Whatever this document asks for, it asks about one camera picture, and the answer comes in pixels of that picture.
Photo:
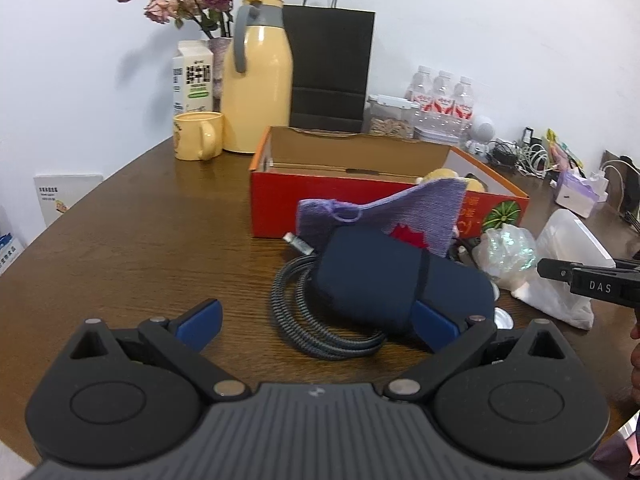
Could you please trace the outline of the small white cap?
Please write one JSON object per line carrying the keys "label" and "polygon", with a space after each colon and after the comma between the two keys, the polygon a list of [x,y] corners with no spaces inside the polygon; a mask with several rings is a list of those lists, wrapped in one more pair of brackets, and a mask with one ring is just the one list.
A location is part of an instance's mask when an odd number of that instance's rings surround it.
{"label": "small white cap", "polygon": [[512,316],[501,308],[495,307],[494,322],[498,330],[514,329],[514,321]]}

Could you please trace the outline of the translucent plastic container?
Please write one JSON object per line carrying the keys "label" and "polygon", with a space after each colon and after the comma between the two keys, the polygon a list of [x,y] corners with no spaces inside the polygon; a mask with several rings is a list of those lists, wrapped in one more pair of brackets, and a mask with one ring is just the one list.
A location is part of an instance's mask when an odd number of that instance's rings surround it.
{"label": "translucent plastic container", "polygon": [[591,330],[591,299],[570,291],[572,266],[614,269],[613,257],[576,214],[559,209],[536,239],[536,263],[511,296],[578,330]]}

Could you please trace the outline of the navy blue zip case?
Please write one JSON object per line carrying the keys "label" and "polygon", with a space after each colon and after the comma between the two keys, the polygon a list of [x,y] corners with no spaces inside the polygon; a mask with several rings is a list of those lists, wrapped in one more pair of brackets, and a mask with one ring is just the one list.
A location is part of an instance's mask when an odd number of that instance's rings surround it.
{"label": "navy blue zip case", "polygon": [[466,328],[471,316],[493,321],[495,315],[485,274],[369,228],[336,229],[311,269],[310,284],[334,312],[385,335],[419,338],[411,326],[416,300],[458,304],[468,314]]}

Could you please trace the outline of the purple knitted pouch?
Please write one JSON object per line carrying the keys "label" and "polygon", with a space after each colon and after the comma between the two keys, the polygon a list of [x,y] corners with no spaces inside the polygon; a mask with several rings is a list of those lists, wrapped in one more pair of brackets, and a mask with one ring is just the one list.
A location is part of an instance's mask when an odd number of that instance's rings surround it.
{"label": "purple knitted pouch", "polygon": [[320,249],[340,226],[366,226],[443,257],[454,238],[465,190],[463,180],[450,178],[413,185],[363,205],[307,198],[297,205],[295,233]]}

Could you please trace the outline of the yellow white plush toy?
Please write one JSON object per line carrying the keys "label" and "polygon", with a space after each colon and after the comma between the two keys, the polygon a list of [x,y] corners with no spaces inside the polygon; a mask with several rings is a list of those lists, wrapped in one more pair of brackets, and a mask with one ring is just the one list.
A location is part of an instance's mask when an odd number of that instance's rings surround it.
{"label": "yellow white plush toy", "polygon": [[444,179],[456,179],[465,183],[468,191],[484,193],[486,191],[485,185],[473,177],[460,177],[454,170],[449,168],[438,168],[432,170],[424,177],[416,178],[416,184],[424,183],[427,181],[436,181]]}

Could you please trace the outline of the iridescent plastic bag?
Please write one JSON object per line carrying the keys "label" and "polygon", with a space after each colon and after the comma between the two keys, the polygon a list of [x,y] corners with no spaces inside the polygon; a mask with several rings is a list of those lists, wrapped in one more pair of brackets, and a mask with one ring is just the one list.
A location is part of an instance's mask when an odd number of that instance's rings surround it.
{"label": "iridescent plastic bag", "polygon": [[488,229],[472,250],[478,268],[499,288],[513,292],[533,274],[538,261],[536,240],[529,230],[504,224]]}

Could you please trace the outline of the purple tissue pack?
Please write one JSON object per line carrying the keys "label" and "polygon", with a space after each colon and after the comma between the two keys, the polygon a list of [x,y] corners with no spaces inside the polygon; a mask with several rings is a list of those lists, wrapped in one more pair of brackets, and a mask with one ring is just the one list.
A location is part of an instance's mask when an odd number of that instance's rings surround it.
{"label": "purple tissue pack", "polygon": [[559,174],[555,187],[555,203],[576,216],[589,218],[597,204],[604,203],[607,199],[608,178],[603,170],[594,172],[588,178],[568,170]]}

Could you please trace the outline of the white power adapter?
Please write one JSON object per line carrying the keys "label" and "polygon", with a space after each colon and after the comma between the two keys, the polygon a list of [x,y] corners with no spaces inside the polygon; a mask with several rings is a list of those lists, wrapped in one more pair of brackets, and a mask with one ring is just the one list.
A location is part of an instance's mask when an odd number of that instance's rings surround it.
{"label": "white power adapter", "polygon": [[639,167],[627,156],[609,152],[601,169],[608,179],[608,204],[628,220],[639,219]]}

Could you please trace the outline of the colourful snack packet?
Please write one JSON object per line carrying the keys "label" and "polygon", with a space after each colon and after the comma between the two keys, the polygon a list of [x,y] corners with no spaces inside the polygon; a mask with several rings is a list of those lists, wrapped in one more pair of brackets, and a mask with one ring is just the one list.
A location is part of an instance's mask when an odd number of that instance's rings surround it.
{"label": "colourful snack packet", "polygon": [[552,129],[547,130],[544,140],[547,141],[548,152],[559,170],[584,169],[584,163],[560,140]]}

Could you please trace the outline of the yellow mug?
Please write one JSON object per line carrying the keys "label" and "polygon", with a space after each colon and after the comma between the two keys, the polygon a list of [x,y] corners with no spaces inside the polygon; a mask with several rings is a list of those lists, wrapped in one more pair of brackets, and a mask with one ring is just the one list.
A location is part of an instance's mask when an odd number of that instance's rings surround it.
{"label": "yellow mug", "polygon": [[224,116],[218,112],[189,112],[174,117],[175,158],[207,162],[222,152]]}

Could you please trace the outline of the white robot toy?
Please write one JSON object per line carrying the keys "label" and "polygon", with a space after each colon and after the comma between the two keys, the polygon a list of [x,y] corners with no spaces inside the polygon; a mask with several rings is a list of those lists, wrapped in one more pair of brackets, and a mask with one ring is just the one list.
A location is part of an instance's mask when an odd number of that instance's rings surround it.
{"label": "white robot toy", "polygon": [[466,150],[472,155],[485,156],[495,135],[495,124],[489,117],[474,115],[468,129],[468,140],[465,143]]}

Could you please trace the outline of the clear snack container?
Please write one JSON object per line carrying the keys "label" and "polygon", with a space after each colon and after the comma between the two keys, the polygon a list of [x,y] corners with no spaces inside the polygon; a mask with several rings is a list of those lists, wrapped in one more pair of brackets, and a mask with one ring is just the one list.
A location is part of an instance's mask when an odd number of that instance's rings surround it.
{"label": "clear snack container", "polygon": [[413,138],[414,120],[419,109],[416,102],[385,94],[370,94],[368,104],[368,133],[405,140]]}

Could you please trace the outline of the water bottle middle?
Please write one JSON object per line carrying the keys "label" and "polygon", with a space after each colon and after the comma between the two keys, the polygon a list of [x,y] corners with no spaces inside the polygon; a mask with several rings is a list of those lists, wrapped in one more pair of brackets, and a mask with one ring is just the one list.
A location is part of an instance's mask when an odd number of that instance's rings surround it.
{"label": "water bottle middle", "polygon": [[452,75],[446,70],[441,70],[434,79],[431,109],[431,121],[434,127],[445,125],[454,108],[451,77]]}

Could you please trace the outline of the water bottle right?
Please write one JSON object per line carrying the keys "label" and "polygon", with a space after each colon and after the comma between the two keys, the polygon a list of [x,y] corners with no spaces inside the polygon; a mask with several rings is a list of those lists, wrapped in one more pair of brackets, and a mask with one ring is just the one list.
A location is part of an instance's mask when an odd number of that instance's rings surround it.
{"label": "water bottle right", "polygon": [[451,127],[454,133],[462,133],[462,130],[469,125],[473,117],[475,98],[472,90],[472,80],[461,76],[459,82],[454,86],[454,107],[451,112]]}

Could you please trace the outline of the black paper bag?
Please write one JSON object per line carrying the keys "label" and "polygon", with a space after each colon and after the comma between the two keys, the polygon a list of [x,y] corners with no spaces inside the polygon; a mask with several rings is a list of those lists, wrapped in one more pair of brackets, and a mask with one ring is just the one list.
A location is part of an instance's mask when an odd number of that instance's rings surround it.
{"label": "black paper bag", "polygon": [[290,125],[358,133],[363,125],[375,14],[342,9],[283,7],[293,58]]}

